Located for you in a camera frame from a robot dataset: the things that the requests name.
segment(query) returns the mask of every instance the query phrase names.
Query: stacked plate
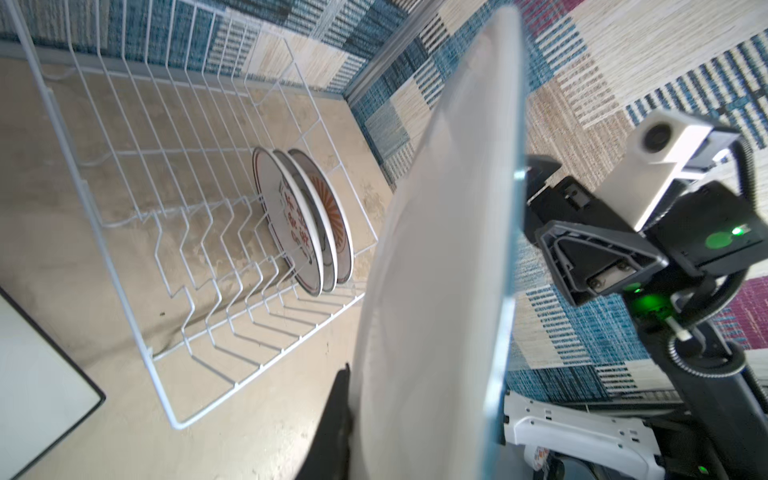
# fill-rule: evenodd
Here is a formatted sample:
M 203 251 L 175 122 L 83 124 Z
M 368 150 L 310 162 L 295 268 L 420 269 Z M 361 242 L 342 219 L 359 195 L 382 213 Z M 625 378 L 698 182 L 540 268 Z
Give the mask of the stacked plate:
M 253 179 L 277 247 L 310 295 L 331 292 L 352 276 L 349 221 L 328 177 L 294 148 L 253 151 Z

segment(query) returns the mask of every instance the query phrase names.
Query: orange sunburst pattern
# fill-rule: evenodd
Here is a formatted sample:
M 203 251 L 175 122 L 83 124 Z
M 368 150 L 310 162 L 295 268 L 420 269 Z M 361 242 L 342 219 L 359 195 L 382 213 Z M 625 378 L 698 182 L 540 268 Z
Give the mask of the orange sunburst pattern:
M 344 220 L 341 217 L 341 211 L 339 205 L 336 204 L 336 199 L 333 198 L 330 188 L 324 179 L 312 175 L 310 176 L 312 185 L 315 186 L 317 194 L 320 196 L 320 200 L 323 202 L 323 206 L 328 214 L 328 220 L 331 222 L 331 230 L 333 230 L 333 239 L 336 241 L 336 252 L 341 253 L 346 247 L 346 231 L 344 230 Z

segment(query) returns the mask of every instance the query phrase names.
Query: white wire dish rack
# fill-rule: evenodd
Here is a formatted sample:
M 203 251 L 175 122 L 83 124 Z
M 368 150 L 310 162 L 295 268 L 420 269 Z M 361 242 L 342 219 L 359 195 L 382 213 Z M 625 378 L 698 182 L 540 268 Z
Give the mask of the white wire dish rack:
M 348 215 L 368 229 L 353 228 L 355 256 L 378 241 L 279 31 L 188 0 L 117 0 L 109 8 L 100 0 L 58 0 L 49 7 L 61 13 L 58 46 L 65 47 L 68 67 L 51 73 L 25 10 L 18 0 L 4 3 L 174 428 L 202 418 L 362 298 L 364 286 L 354 277 L 332 293 L 307 296 L 296 288 L 290 252 L 277 251 L 268 233 L 250 163 L 257 145 L 299 147 L 318 159 L 336 189 L 349 192 L 341 194 Z M 74 84 L 90 127 L 73 120 L 77 108 L 62 107 Z M 148 341 L 142 317 L 153 296 L 128 291 L 118 276 L 121 258 L 111 255 L 120 243 L 115 238 L 130 240 L 137 231 L 156 236 L 144 260 L 156 267 L 162 295 L 175 309 L 166 320 L 178 320 L 174 341 L 159 347 Z M 180 389 L 182 403 L 194 406 L 183 419 L 177 397 L 172 402 L 168 395 L 169 377 L 158 372 L 180 356 L 187 363 L 170 369 L 170 383 L 212 374 L 222 387 L 204 401 L 184 398 L 199 389 Z

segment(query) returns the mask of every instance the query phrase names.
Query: metal frame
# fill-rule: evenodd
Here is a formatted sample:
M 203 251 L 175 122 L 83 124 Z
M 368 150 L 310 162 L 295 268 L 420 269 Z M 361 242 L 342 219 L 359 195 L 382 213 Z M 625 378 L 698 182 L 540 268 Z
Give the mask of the metal frame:
M 12 20 L 12 24 L 14 25 L 14 28 L 18 34 L 19 41 L 21 42 L 22 48 L 24 50 L 24 53 L 26 55 L 26 58 L 28 60 L 29 66 L 31 68 L 31 72 L 35 81 L 35 84 L 40 92 L 40 95 L 42 96 L 43 104 L 45 107 L 46 112 L 48 113 L 48 116 L 51 118 L 51 123 L 54 128 L 56 137 L 58 139 L 59 144 L 61 145 L 61 151 L 65 157 L 67 167 L 69 169 L 69 172 L 72 176 L 72 180 L 75 185 L 75 189 L 78 193 L 79 200 L 81 201 L 83 208 L 85 209 L 85 213 L 88 217 L 88 220 L 90 221 L 91 228 L 94 233 L 94 238 L 96 239 L 96 244 L 98 246 L 98 249 L 101 252 L 101 255 L 104 258 L 104 262 L 106 264 L 109 276 L 111 278 L 111 281 L 114 285 L 114 288 L 117 290 L 118 296 L 120 298 L 123 311 L 125 314 L 125 317 L 128 321 L 128 324 L 131 328 L 131 333 L 134 337 L 134 340 L 137 344 L 137 347 L 139 349 L 139 353 L 141 354 L 141 358 L 144 361 L 145 366 L 147 367 L 147 370 L 149 371 L 150 377 L 152 379 L 152 383 L 154 384 L 154 388 L 157 391 L 157 396 L 159 397 L 161 404 L 163 406 L 163 409 L 168 417 L 168 421 L 170 422 L 171 426 L 175 429 L 185 429 L 189 425 L 195 423 L 197 420 L 201 419 L 203 416 L 205 416 L 208 412 L 216 408 L 218 405 L 220 405 L 222 402 L 230 398 L 235 392 L 242 389 L 245 385 L 252 382 L 256 377 L 264 373 L 267 369 L 269 369 L 272 365 L 274 365 L 276 362 L 278 362 L 280 359 L 282 359 L 284 356 L 288 355 L 291 351 L 293 351 L 296 347 L 301 345 L 303 342 L 305 342 L 307 339 L 309 339 L 312 335 L 314 335 L 318 330 L 323 328 L 325 325 L 333 321 L 336 317 L 339 316 L 339 314 L 346 311 L 348 308 L 351 307 L 354 303 L 359 301 L 364 295 L 365 292 L 362 291 L 362 285 L 356 283 L 354 280 L 350 280 L 348 285 L 340 286 L 336 292 L 329 294 L 335 301 L 327 301 L 327 300 L 316 300 L 316 299 L 307 299 L 302 298 L 299 293 L 296 291 L 296 281 L 294 280 L 294 277 L 296 274 L 303 268 L 302 266 L 296 267 L 295 262 L 293 262 L 293 258 L 291 257 L 291 252 L 282 251 L 275 255 L 267 255 L 265 249 L 264 249 L 264 243 L 263 239 L 260 237 L 259 232 L 257 231 L 258 226 L 267 220 L 268 222 L 268 215 L 266 208 L 263 205 L 263 202 L 261 201 L 261 197 L 257 194 L 255 187 L 253 186 L 253 183 L 251 184 L 251 191 L 241 192 L 240 188 L 237 186 L 237 182 L 234 180 L 234 175 L 240 174 L 240 171 L 236 168 L 236 173 L 233 172 L 232 167 L 230 166 L 230 161 L 227 160 L 227 156 L 225 153 L 233 154 L 239 158 L 240 166 L 243 169 L 243 174 L 245 174 L 247 177 L 251 177 L 251 173 L 246 169 L 245 165 L 250 162 L 250 152 L 253 150 L 253 147 L 256 147 L 256 145 L 250 145 L 247 144 L 247 136 L 245 134 L 246 131 L 250 129 L 255 135 L 256 138 L 259 141 L 259 144 L 263 146 L 271 146 L 274 148 L 274 144 L 272 142 L 272 137 L 270 135 L 270 119 L 264 118 L 263 115 L 260 113 L 260 109 L 258 108 L 264 100 L 266 100 L 271 94 L 277 95 L 279 94 L 280 97 L 285 102 L 285 105 L 287 106 L 287 110 L 290 113 L 290 118 L 293 119 L 293 123 L 295 124 L 296 128 L 298 129 L 300 136 L 296 140 L 296 143 L 293 145 L 294 147 L 299 146 L 303 144 L 303 146 L 306 149 L 306 152 L 311 156 L 312 151 L 310 148 L 310 144 L 307 142 L 307 135 L 309 132 L 313 131 L 317 127 L 321 127 L 323 129 L 323 132 L 325 136 L 328 139 L 328 142 L 330 142 L 330 146 L 333 149 L 333 153 L 335 155 L 336 160 L 336 166 L 332 169 L 326 171 L 327 174 L 332 173 L 336 169 L 340 169 L 343 172 L 343 176 L 346 179 L 346 182 L 349 184 L 349 187 L 354 192 L 354 196 L 356 199 L 356 203 L 358 208 L 361 210 L 362 215 L 366 219 L 367 227 L 370 230 L 370 233 L 372 234 L 372 237 L 374 239 L 373 243 L 370 245 L 363 247 L 362 249 L 358 250 L 354 253 L 355 256 L 358 256 L 367 250 L 370 250 L 373 248 L 376 243 L 378 242 L 378 237 L 376 236 L 376 232 L 373 229 L 373 226 L 370 222 L 370 219 L 368 218 L 367 213 L 365 212 L 365 209 L 363 208 L 362 202 L 360 201 L 357 192 L 355 192 L 354 186 L 352 184 L 352 181 L 349 178 L 349 174 L 346 171 L 346 168 L 344 164 L 342 163 L 339 152 L 336 149 L 336 145 L 333 143 L 333 139 L 330 137 L 330 134 L 328 132 L 328 128 L 323 121 L 322 116 L 320 115 L 319 109 L 317 107 L 317 104 L 313 98 L 312 91 L 307 87 L 307 83 L 305 81 L 305 78 L 303 76 L 303 73 L 301 72 L 300 66 L 296 63 L 296 57 L 293 53 L 293 50 L 289 44 L 288 41 L 280 34 L 280 31 L 276 28 L 273 28 L 271 25 L 265 24 L 263 22 L 257 21 L 255 19 L 249 18 L 247 16 L 233 13 L 233 12 L 225 12 L 220 9 L 211 7 L 209 5 L 204 5 L 201 3 L 197 3 L 193 0 L 173 0 L 171 4 L 171 10 L 170 10 L 170 17 L 168 19 L 168 23 L 165 25 L 162 25 L 160 28 L 168 28 L 169 33 L 167 34 L 167 46 L 165 49 L 165 58 L 164 58 L 164 65 L 161 65 L 162 68 L 167 73 L 166 78 L 156 78 L 155 72 L 157 72 L 157 64 L 155 62 L 150 63 L 149 61 L 149 44 L 150 44 L 150 37 L 151 32 L 154 31 L 154 28 L 158 28 L 157 25 L 152 25 L 153 21 L 153 0 L 148 1 L 147 11 L 149 15 L 147 16 L 147 24 L 145 26 L 145 37 L 144 37 L 144 58 L 143 58 L 143 66 L 144 71 L 142 72 L 136 72 L 137 70 L 137 63 L 135 61 L 131 61 L 129 59 L 126 59 L 126 19 L 127 19 L 127 6 L 128 2 L 132 2 L 133 0 L 122 0 L 123 5 L 123 19 L 122 19 L 122 36 L 121 36 L 121 55 L 119 60 L 121 60 L 121 63 L 123 64 L 123 68 L 121 69 L 112 69 L 109 68 L 108 65 L 114 65 L 114 59 L 113 58 L 103 58 L 102 57 L 102 47 L 101 47 L 101 25 L 100 25 L 100 8 L 99 8 L 99 1 L 100 0 L 93 0 L 93 5 L 95 7 L 96 15 L 95 15 L 95 39 L 96 39 L 96 54 L 95 57 L 98 59 L 98 65 L 101 66 L 101 70 L 93 69 L 91 68 L 85 68 L 81 66 L 81 62 L 78 59 L 83 58 L 83 54 L 81 52 L 76 52 L 75 47 L 73 46 L 72 42 L 72 25 L 73 22 L 70 18 L 70 0 L 61 0 L 64 3 L 64 11 L 65 11 L 65 24 L 66 24 L 66 34 L 67 34 L 67 46 L 69 53 L 71 55 L 71 63 L 73 65 L 72 68 L 68 69 L 63 75 L 59 76 L 51 76 L 51 75 L 45 75 L 43 72 L 41 62 L 38 58 L 37 54 L 37 47 L 35 43 L 32 40 L 32 37 L 30 36 L 30 32 L 27 26 L 27 23 L 24 19 L 24 16 L 22 14 L 22 10 L 19 6 L 18 0 L 4 0 L 5 6 L 8 10 L 8 13 L 10 14 L 10 18 Z M 173 36 L 173 30 L 174 26 L 177 24 L 177 15 L 178 15 L 178 6 L 179 5 L 187 5 L 188 7 L 191 7 L 193 9 L 192 14 L 192 22 L 189 26 L 189 32 L 188 32 L 188 41 L 186 44 L 186 51 L 184 52 L 184 67 L 181 69 L 183 72 L 183 80 L 178 80 L 180 77 L 180 70 L 173 68 L 170 66 L 170 56 L 171 54 L 177 54 L 177 51 L 172 51 L 172 38 Z M 210 16 L 210 30 L 207 33 L 207 45 L 206 50 L 204 52 L 205 58 L 203 62 L 202 68 L 199 69 L 192 69 L 190 68 L 190 49 L 192 45 L 192 39 L 194 36 L 193 28 L 196 25 L 196 18 L 198 15 L 205 15 L 206 17 Z M 227 33 L 226 38 L 223 43 L 222 50 L 215 51 L 215 49 L 212 49 L 212 40 L 214 36 L 214 26 L 217 24 L 217 21 L 220 23 L 218 25 L 226 25 Z M 79 22 L 76 25 L 83 25 L 83 22 Z M 266 94 L 261 98 L 260 101 L 255 101 L 253 99 L 253 95 L 251 92 L 252 85 L 248 85 L 247 82 L 251 82 L 250 79 L 247 78 L 247 72 L 248 68 L 243 68 L 244 65 L 241 65 L 238 67 L 238 64 L 240 63 L 241 57 L 243 58 L 243 61 L 245 60 L 244 55 L 247 53 L 243 51 L 243 45 L 246 42 L 246 39 L 249 38 L 249 35 L 255 37 L 256 35 L 272 35 L 277 37 L 278 39 L 281 39 L 282 42 L 285 44 L 287 51 L 290 53 L 290 63 L 285 68 L 285 70 L 282 71 L 282 73 L 273 80 L 271 83 L 271 86 L 266 90 Z M 235 52 L 234 47 L 230 47 L 231 45 L 239 45 L 237 47 L 237 52 Z M 228 69 L 230 68 L 228 65 L 224 65 L 225 57 L 229 55 L 230 57 L 234 55 L 235 61 L 233 63 L 233 67 L 231 67 L 230 74 L 227 74 Z M 209 63 L 209 61 L 218 61 L 218 65 L 212 65 Z M 222 70 L 224 68 L 224 80 L 228 85 L 225 86 L 225 84 L 222 82 Z M 300 127 L 300 124 L 298 120 L 296 119 L 296 115 L 293 112 L 293 109 L 290 106 L 290 103 L 288 102 L 288 99 L 286 97 L 286 90 L 295 91 L 296 85 L 288 85 L 289 82 L 286 81 L 286 75 L 295 68 L 296 73 L 298 74 L 298 78 L 301 81 L 301 90 L 309 97 L 312 105 L 312 109 L 314 110 L 314 113 L 317 116 L 317 120 L 314 121 L 314 123 L 309 126 L 304 132 L 302 132 L 302 129 Z M 212 78 L 214 76 L 212 75 L 212 71 L 215 69 L 215 81 L 216 83 L 213 84 Z M 80 78 L 81 83 L 84 87 L 85 93 L 88 96 L 88 100 L 91 103 L 91 106 L 93 108 L 93 112 L 95 115 L 95 118 L 98 121 L 101 134 L 104 136 L 104 140 L 106 141 L 106 144 L 108 146 L 108 152 L 106 152 L 103 156 L 99 157 L 96 161 L 91 162 L 84 162 L 81 159 L 78 158 L 78 155 L 75 150 L 75 145 L 72 137 L 70 136 L 68 132 L 68 126 L 66 124 L 66 121 L 64 117 L 61 114 L 61 111 L 59 110 L 57 99 L 54 95 L 54 92 L 51 88 L 49 88 L 47 82 L 52 81 L 59 81 L 62 78 L 66 78 L 70 75 L 77 74 L 77 76 Z M 99 108 L 97 106 L 97 103 L 94 101 L 94 97 L 91 95 L 91 90 L 88 87 L 88 75 L 93 74 L 102 74 L 107 80 L 107 83 L 109 84 L 109 88 L 111 90 L 111 93 L 114 97 L 114 100 L 116 100 L 118 109 L 120 111 L 120 115 L 122 116 L 125 124 L 127 125 L 127 132 L 129 133 L 132 143 L 134 145 L 133 150 L 129 151 L 118 151 L 114 145 L 113 141 L 110 139 L 110 136 L 108 134 L 108 129 L 105 127 L 104 122 L 102 121 Z M 146 117 L 147 125 L 150 127 L 152 134 L 154 136 L 155 141 L 160 146 L 158 149 L 153 150 L 142 150 L 139 142 L 137 140 L 136 134 L 134 133 L 134 130 L 131 126 L 131 122 L 128 120 L 128 117 L 126 115 L 126 111 L 124 109 L 124 105 L 121 102 L 120 95 L 115 89 L 114 83 L 112 81 L 113 77 L 122 77 L 127 78 L 130 80 L 130 83 L 133 87 L 134 93 L 138 96 L 141 109 L 144 112 L 144 116 Z M 157 94 L 157 96 L 161 100 L 161 106 L 164 109 L 164 113 L 167 116 L 167 118 L 170 120 L 170 124 L 172 126 L 172 130 L 174 132 L 175 141 L 182 146 L 182 148 L 178 149 L 167 149 L 163 147 L 163 136 L 158 132 L 158 129 L 156 129 L 155 125 L 153 124 L 152 117 L 149 114 L 149 110 L 147 109 L 147 103 L 145 103 L 145 99 L 141 95 L 141 91 L 139 89 L 138 82 L 150 82 L 154 86 L 154 92 Z M 180 102 L 184 114 L 186 116 L 186 119 L 189 121 L 189 125 L 191 126 L 191 129 L 194 133 L 194 138 L 196 139 L 196 142 L 194 142 L 194 145 L 185 145 L 182 141 L 181 135 L 179 133 L 179 130 L 177 128 L 176 123 L 174 123 L 174 117 L 171 115 L 166 99 L 164 98 L 164 95 L 161 91 L 161 89 L 158 87 L 158 83 L 165 83 L 170 84 L 173 87 L 173 90 L 176 94 L 176 99 Z M 197 102 L 197 104 L 200 107 L 200 110 L 203 112 L 203 120 L 204 123 L 207 126 L 208 131 L 212 134 L 212 138 L 215 143 L 214 148 L 206 148 L 203 141 L 200 139 L 199 132 L 195 128 L 195 124 L 191 119 L 190 113 L 187 110 L 187 106 L 184 103 L 184 99 L 182 98 L 180 94 L 181 89 L 188 89 L 194 96 L 194 100 Z M 223 98 L 225 101 L 217 100 L 214 96 L 213 92 L 223 93 Z M 215 112 L 216 114 L 212 114 L 212 117 L 209 118 L 209 115 L 206 114 L 206 109 L 203 108 L 201 98 L 207 97 L 207 99 L 212 100 Z M 238 115 L 235 113 L 235 108 L 242 107 L 242 112 L 245 112 L 245 121 L 240 120 Z M 227 122 L 224 120 L 223 111 L 229 111 L 232 114 L 232 118 L 235 119 L 235 122 L 237 124 L 237 128 L 230 129 L 227 126 Z M 232 147 L 226 147 L 222 146 L 219 141 L 216 138 L 216 134 L 214 133 L 214 127 L 213 124 L 217 124 L 224 126 L 224 130 L 226 131 L 227 138 L 232 145 Z M 266 132 L 266 138 L 262 139 L 259 133 L 257 132 L 256 125 L 260 124 L 263 128 L 263 132 Z M 207 164 L 206 171 L 196 171 L 195 167 L 192 165 L 192 162 L 190 160 L 190 154 L 202 154 L 205 163 Z M 181 186 L 180 182 L 176 178 L 176 175 L 173 173 L 173 168 L 170 165 L 170 161 L 168 159 L 169 154 L 182 154 L 186 157 L 186 161 L 189 164 L 189 168 L 194 176 L 194 189 L 195 192 L 202 198 L 202 201 L 196 204 L 189 204 L 187 202 L 186 196 L 188 196 L 189 192 L 185 192 L 184 188 Z M 161 160 L 148 160 L 147 156 L 159 155 L 161 157 Z M 144 172 L 147 175 L 147 180 L 149 184 L 151 185 L 152 194 L 154 196 L 154 205 L 151 208 L 144 208 L 142 209 L 139 207 L 139 203 L 137 202 L 136 197 L 134 196 L 134 192 L 131 190 L 131 185 L 128 183 L 126 175 L 123 170 L 123 162 L 125 161 L 126 157 L 133 157 L 134 159 L 131 161 L 136 161 L 137 159 L 141 162 Z M 130 209 L 132 211 L 132 214 L 129 217 L 126 217 L 124 219 L 118 220 L 118 221 L 111 221 L 106 222 L 102 219 L 101 212 L 98 208 L 97 201 L 94 198 L 94 195 L 90 191 L 87 182 L 84 180 L 83 176 L 81 175 L 81 172 L 85 169 L 88 169 L 89 167 L 97 167 L 101 164 L 103 164 L 106 161 L 113 161 L 115 167 L 118 169 L 119 174 L 122 178 L 122 181 L 125 185 L 125 188 L 127 189 L 128 197 L 130 198 Z M 157 186 L 155 184 L 155 179 L 153 178 L 150 168 L 147 165 L 148 161 L 162 161 L 167 166 L 168 171 L 170 172 L 170 175 L 173 178 L 173 183 L 175 186 L 175 189 L 178 193 L 178 204 L 169 204 L 167 201 L 164 203 L 161 199 L 161 195 L 158 192 Z M 222 161 L 223 165 L 226 167 L 226 172 L 228 173 L 228 177 L 232 181 L 232 185 L 234 185 L 236 195 L 233 197 L 227 197 L 224 193 L 224 189 L 221 187 L 220 179 L 217 178 L 216 174 L 214 173 L 214 169 L 212 167 L 212 163 Z M 204 189 L 200 185 L 200 177 L 202 176 L 208 176 L 214 180 L 214 183 L 216 185 L 216 188 L 218 190 L 218 194 L 220 195 L 220 200 L 212 200 L 209 198 L 206 198 Z M 224 234 L 230 229 L 234 228 L 237 225 L 233 225 L 233 221 L 235 218 L 233 207 L 242 204 L 247 208 L 248 215 L 247 218 L 242 222 L 241 225 L 237 228 L 237 236 L 240 240 L 240 247 L 242 251 L 233 251 L 233 249 L 228 248 L 226 243 L 224 242 Z M 252 258 L 251 254 L 249 253 L 246 243 L 243 240 L 243 230 L 246 228 L 247 224 L 249 223 L 251 217 L 254 217 L 254 207 L 256 210 L 259 208 L 263 211 L 262 213 L 256 213 L 256 215 L 260 215 L 260 219 L 257 221 L 256 225 L 251 227 L 248 226 L 247 230 L 252 230 L 253 234 L 255 235 L 260 252 L 261 252 L 261 258 L 256 260 Z M 223 229 L 221 235 L 219 236 L 219 244 L 217 247 L 221 249 L 225 257 L 227 258 L 227 261 L 229 263 L 229 271 L 224 275 L 217 276 L 216 269 L 214 268 L 214 265 L 211 263 L 209 252 L 206 250 L 205 246 L 205 240 L 208 237 L 211 227 L 214 223 L 214 216 L 213 211 L 217 208 L 224 209 L 225 213 L 229 213 L 229 221 L 225 228 Z M 205 230 L 204 234 L 200 238 L 199 243 L 197 245 L 199 246 L 200 250 L 203 252 L 205 264 L 208 268 L 208 277 L 200 282 L 196 281 L 194 278 L 194 275 L 190 269 L 190 266 L 187 262 L 187 258 L 185 257 L 184 248 L 185 243 L 187 242 L 187 238 L 189 236 L 190 232 L 190 217 L 193 216 L 195 213 L 200 212 L 201 214 L 205 214 L 208 219 L 208 226 Z M 161 240 L 163 239 L 163 235 L 165 231 L 169 228 L 169 226 L 166 225 L 166 220 L 170 220 L 172 218 L 179 219 L 181 218 L 184 224 L 186 225 L 186 230 L 184 231 L 184 234 L 182 236 L 182 240 L 180 244 L 178 245 L 178 253 L 180 254 L 180 257 L 184 263 L 184 267 L 187 271 L 188 275 L 188 281 L 185 281 L 185 283 L 179 288 L 178 290 L 172 291 L 168 278 L 166 276 L 166 272 L 163 268 L 161 259 L 158 255 Z M 118 271 L 115 268 L 114 262 L 111 258 L 110 251 L 108 249 L 108 243 L 104 237 L 104 232 L 106 230 L 116 230 L 120 227 L 126 226 L 131 223 L 135 222 L 141 222 L 145 223 L 148 220 L 152 220 L 154 224 L 157 226 L 157 243 L 154 249 L 154 262 L 157 264 L 157 268 L 159 270 L 159 273 L 161 275 L 161 278 L 163 280 L 165 289 L 167 291 L 167 295 L 173 299 L 177 297 L 180 293 L 183 294 L 183 296 L 187 299 L 188 305 L 189 305 L 189 313 L 186 315 L 186 318 L 182 322 L 180 326 L 180 334 L 182 337 L 182 340 L 178 343 L 167 347 L 161 352 L 154 353 L 152 348 L 145 342 L 145 339 L 142 335 L 141 328 L 139 327 L 139 324 L 137 322 L 136 316 L 134 315 L 134 310 L 131 307 L 130 302 L 128 301 L 125 289 L 123 285 L 121 284 L 120 278 L 118 276 Z M 267 227 L 270 229 L 270 233 L 274 235 L 274 232 L 271 228 L 271 225 L 267 225 Z M 287 263 L 287 268 L 281 269 L 281 266 L 278 265 L 278 260 L 280 258 L 283 258 Z M 245 260 L 245 266 L 242 268 L 238 268 L 236 266 L 237 261 L 236 260 Z M 270 278 L 266 278 L 267 275 L 265 275 L 262 272 L 262 268 L 271 268 L 273 270 L 273 273 L 271 274 Z M 244 284 L 242 280 L 242 275 L 245 274 L 247 270 L 251 270 L 252 272 L 257 273 L 259 280 L 255 284 L 255 286 L 252 286 L 250 290 L 244 294 L 246 285 Z M 220 306 L 223 305 L 225 299 L 223 298 L 224 295 L 222 294 L 222 289 L 220 288 L 220 284 L 223 281 L 234 281 L 237 283 L 237 294 L 234 295 L 231 298 L 231 301 L 226 304 L 226 306 L 223 308 L 223 312 L 225 315 L 225 318 L 219 321 L 216 321 L 215 323 L 212 323 L 210 321 L 211 317 L 217 313 L 217 309 L 220 308 Z M 205 327 L 201 331 L 198 331 L 196 333 L 189 333 L 187 331 L 187 327 L 190 324 L 190 321 L 192 320 L 193 315 L 195 314 L 195 303 L 193 300 L 192 292 L 198 291 L 199 289 L 203 288 L 203 286 L 206 286 L 210 284 L 216 291 L 216 300 L 214 302 L 214 305 L 212 308 L 210 308 L 210 311 L 207 312 L 206 316 L 204 317 L 204 324 Z M 260 294 L 260 299 L 257 301 L 250 302 L 251 296 L 257 292 L 257 290 L 260 290 L 258 293 Z M 306 308 L 299 308 L 295 306 L 289 306 L 284 301 L 283 298 L 284 295 L 286 295 L 289 291 L 293 291 L 293 296 L 295 296 L 295 301 L 301 302 L 302 305 L 307 305 Z M 270 301 L 278 301 L 282 307 L 283 314 L 277 313 L 274 311 L 275 309 L 270 310 L 269 302 Z M 331 306 L 335 311 L 332 313 L 329 313 L 327 310 Z M 305 331 L 303 333 L 295 333 L 295 332 L 289 332 L 284 329 L 278 329 L 274 326 L 269 326 L 263 323 L 257 322 L 253 318 L 253 312 L 255 309 L 263 307 L 264 310 L 269 313 L 271 316 L 275 316 L 281 319 L 285 319 L 291 322 L 294 322 L 298 326 L 302 326 Z M 285 314 L 287 310 L 292 311 L 298 311 L 298 312 L 304 312 L 309 313 L 313 315 L 310 320 L 299 318 L 298 316 L 294 316 L 293 314 Z M 270 345 L 268 342 L 261 341 L 259 339 L 254 339 L 251 336 L 244 336 L 237 332 L 237 329 L 235 327 L 234 320 L 242 317 L 243 319 L 250 319 L 250 322 L 254 326 L 258 326 L 263 329 L 268 329 L 273 332 L 282 333 L 288 336 L 291 336 L 294 340 L 289 344 L 288 346 L 279 347 L 279 346 L 273 346 Z M 264 363 L 256 362 L 240 353 L 236 353 L 230 349 L 227 349 L 220 344 L 217 344 L 217 341 L 214 339 L 214 330 L 219 329 L 219 327 L 228 325 L 229 331 L 231 335 L 233 335 L 236 338 L 239 339 L 245 339 L 249 340 L 252 343 L 256 343 L 258 346 L 265 347 L 267 349 L 271 349 L 274 351 L 274 356 L 272 358 Z M 221 370 L 221 368 L 217 368 L 213 365 L 211 365 L 209 362 L 207 362 L 205 359 L 201 358 L 200 356 L 196 355 L 194 353 L 194 346 L 197 345 L 198 342 L 204 342 L 205 338 L 208 338 L 210 340 L 211 345 L 213 348 L 216 349 L 218 352 L 222 352 L 226 354 L 227 356 L 236 359 L 238 362 L 242 362 L 243 364 L 246 364 L 250 366 L 250 374 L 248 374 L 245 378 L 237 380 L 233 379 L 231 374 L 228 374 L 228 372 L 224 372 Z M 219 378 L 221 378 L 224 382 L 229 384 L 229 388 L 223 392 L 218 398 L 216 398 L 214 401 L 208 403 L 203 408 L 197 410 L 194 414 L 191 416 L 179 420 L 176 417 L 176 413 L 174 412 L 174 407 L 171 405 L 171 402 L 167 396 L 166 390 L 164 388 L 163 381 L 158 374 L 156 363 L 161 361 L 163 358 L 170 356 L 170 355 L 183 355 L 184 352 L 186 352 L 192 360 L 194 360 L 200 367 L 204 368 L 205 370 L 212 372 Z

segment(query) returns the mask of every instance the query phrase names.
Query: wire rack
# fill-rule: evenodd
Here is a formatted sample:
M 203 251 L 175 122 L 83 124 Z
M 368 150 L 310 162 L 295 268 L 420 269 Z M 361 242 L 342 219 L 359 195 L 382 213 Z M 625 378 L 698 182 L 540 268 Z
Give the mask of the wire rack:
M 277 251 L 253 184 L 257 145 L 299 147 L 310 156 L 316 150 L 367 226 L 364 235 L 353 231 L 353 240 L 371 240 L 356 245 L 355 256 L 378 241 L 279 30 L 189 0 L 118 0 L 108 8 L 99 0 L 61 0 L 50 5 L 63 14 L 58 38 L 44 40 L 30 33 L 29 10 L 18 0 L 4 3 L 131 334 L 175 429 L 202 418 L 363 297 L 364 285 L 354 277 L 319 298 L 296 288 L 301 266 L 291 252 Z M 67 68 L 51 73 L 46 65 L 44 71 L 38 53 L 45 43 L 68 53 Z M 60 107 L 64 81 L 77 83 L 87 99 L 90 127 Z M 85 136 L 84 128 L 90 128 Z M 84 146 L 78 135 L 98 141 Z M 156 297 L 124 288 L 116 266 L 121 258 L 111 255 L 114 238 L 137 228 L 156 236 L 145 260 L 160 274 L 180 323 L 174 341 L 160 347 L 145 338 L 148 322 L 137 313 Z M 222 385 L 210 401 L 184 401 L 194 406 L 184 419 L 158 369 L 174 357 L 187 363 L 171 368 L 171 375 L 212 374 Z

